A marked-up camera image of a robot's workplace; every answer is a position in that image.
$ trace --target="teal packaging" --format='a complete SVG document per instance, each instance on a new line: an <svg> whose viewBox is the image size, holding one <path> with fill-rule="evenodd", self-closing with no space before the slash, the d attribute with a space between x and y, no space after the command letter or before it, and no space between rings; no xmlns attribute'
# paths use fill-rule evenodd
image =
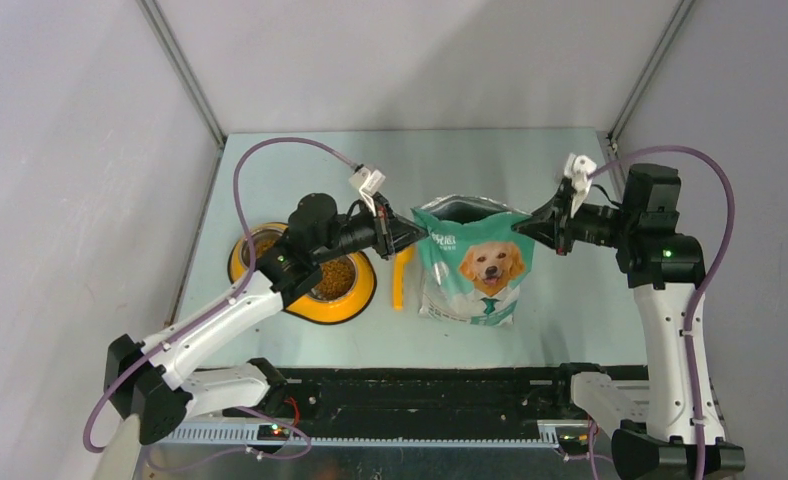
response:
<svg viewBox="0 0 788 480"><path fill-rule="evenodd" d="M534 240L511 227L528 215L458 195L412 213L429 232L417 244L424 268L420 314L471 325L511 323L535 248Z"/></svg>

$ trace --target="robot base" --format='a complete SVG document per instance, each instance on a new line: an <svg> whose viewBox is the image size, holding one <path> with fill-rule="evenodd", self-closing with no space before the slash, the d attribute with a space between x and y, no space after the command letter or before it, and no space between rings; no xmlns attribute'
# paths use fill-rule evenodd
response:
<svg viewBox="0 0 788 480"><path fill-rule="evenodd" d="M625 420L612 435L612 457L622 479L692 478L697 461L695 445L666 443L649 437ZM706 445L705 479L717 480L744 471L744 449L727 442Z"/></svg>

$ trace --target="light blue table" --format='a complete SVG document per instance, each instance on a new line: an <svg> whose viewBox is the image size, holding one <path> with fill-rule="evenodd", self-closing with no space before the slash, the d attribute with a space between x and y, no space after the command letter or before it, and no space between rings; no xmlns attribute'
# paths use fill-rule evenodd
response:
<svg viewBox="0 0 788 480"><path fill-rule="evenodd" d="M382 193L409 209L446 194L490 197L525 211L556 190L568 153L605 160L592 129L454 130L286 134L324 142L387 176ZM180 306L188 316L229 287L229 252L241 235L232 200L232 173L241 155L273 134L229 137ZM332 195L344 211L357 198L351 172L306 145L279 144L254 154L241 175L250 226L284 221L305 194ZM603 186L614 197L610 181ZM590 201L602 203L593 191ZM277 367L496 368L567 361L644 364L641 321L614 251L577 244L558 257L536 248L522 284L515 323L490 328L417 316L419 272L409 266L406 307L391 308L392 265L369 253L379 278L373 303L357 318L320 326L280 313L214 354L204 367L265 357Z"/></svg>

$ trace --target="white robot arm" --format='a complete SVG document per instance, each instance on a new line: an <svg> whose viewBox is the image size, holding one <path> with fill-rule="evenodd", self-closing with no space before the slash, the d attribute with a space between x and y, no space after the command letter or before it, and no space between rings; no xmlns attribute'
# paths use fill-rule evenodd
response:
<svg viewBox="0 0 788 480"><path fill-rule="evenodd" d="M322 279L320 264L368 247L387 259L426 236L425 230L396 215L379 193L363 195L368 199L373 209L360 203L359 212L347 218L338 214L332 197L307 195L248 281L239 281L200 312L140 343L128 335L111 343L106 389L122 381L110 400L121 417L140 417L141 444L161 440L186 418L203 413L236 406L258 406L269 413L282 405L285 380L265 359L196 370L239 333L308 293ZM143 364L124 375L136 362Z"/></svg>
<svg viewBox="0 0 788 480"><path fill-rule="evenodd" d="M685 478L702 463L698 443L705 446L701 468L705 466L707 478L741 471L743 450L726 441L712 398L703 342L703 298L693 298L706 276L703 252L696 239L675 231L677 171L633 165L622 203L616 204L619 208L583 203L593 171L591 159L571 155L553 199L513 229L559 255L569 254L575 241L617 250L618 267L627 275L641 314L649 406L641 408L592 364L563 366L569 377L564 395L612 439L621 478ZM697 424L702 424L702 441Z"/></svg>

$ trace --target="golden retriever image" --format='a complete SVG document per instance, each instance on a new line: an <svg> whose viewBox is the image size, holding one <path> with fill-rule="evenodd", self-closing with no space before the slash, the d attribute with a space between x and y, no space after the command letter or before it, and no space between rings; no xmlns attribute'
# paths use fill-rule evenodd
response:
<svg viewBox="0 0 788 480"><path fill-rule="evenodd" d="M514 242L486 242L468 249L459 272L474 288L493 297L526 272L526 264Z"/></svg>
<svg viewBox="0 0 788 480"><path fill-rule="evenodd" d="M459 272L474 289L456 295L453 309L463 315L478 317L500 312L518 299L520 289L509 282L526 272L521 249L514 242L485 242L470 247L459 265Z"/></svg>

